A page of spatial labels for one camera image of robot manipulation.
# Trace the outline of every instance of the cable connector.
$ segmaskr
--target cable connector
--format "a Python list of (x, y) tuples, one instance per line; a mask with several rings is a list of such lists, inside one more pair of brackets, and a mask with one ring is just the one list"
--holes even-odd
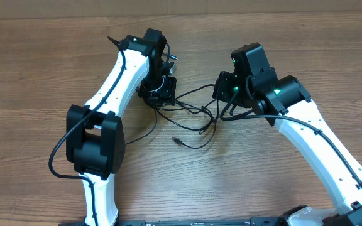
[(184, 142), (182, 142), (180, 139), (173, 137), (173, 141), (177, 144), (184, 145)]

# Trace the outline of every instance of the wooden table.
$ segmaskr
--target wooden table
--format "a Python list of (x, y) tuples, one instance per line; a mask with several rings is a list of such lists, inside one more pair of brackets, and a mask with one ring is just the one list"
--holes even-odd
[[(278, 76), (297, 77), (327, 123), (362, 164), (362, 12), (258, 13), (0, 21), (0, 225), (57, 225), (85, 215), (80, 181), (48, 170), (71, 104), (92, 97), (111, 71), (117, 49), (107, 40), (162, 30), (177, 62), (177, 94), (232, 71), (231, 50), (260, 42)], [(198, 106), (212, 90), (184, 101)], [(208, 120), (167, 116), (186, 126)], [(154, 113), (136, 95), (123, 118), (127, 141), (149, 131)], [(121, 219), (198, 220), (279, 215), (300, 204), (332, 207), (297, 149), (264, 119), (218, 124), (206, 135), (159, 118), (155, 132), (127, 146), (116, 175)], [(73, 166), (61, 149), (61, 173)]]

